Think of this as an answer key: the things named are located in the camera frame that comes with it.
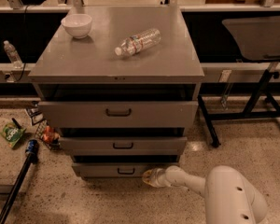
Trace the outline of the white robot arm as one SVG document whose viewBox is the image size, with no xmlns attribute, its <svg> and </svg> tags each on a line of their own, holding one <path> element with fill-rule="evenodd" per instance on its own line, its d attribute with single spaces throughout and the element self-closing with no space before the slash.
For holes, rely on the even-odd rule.
<svg viewBox="0 0 280 224">
<path fill-rule="evenodd" d="M 154 168 L 145 171 L 142 180 L 154 188 L 182 187 L 202 196 L 207 224 L 259 224 L 268 213 L 264 196 L 230 166 L 217 166 L 206 178 L 174 165 Z"/>
</svg>

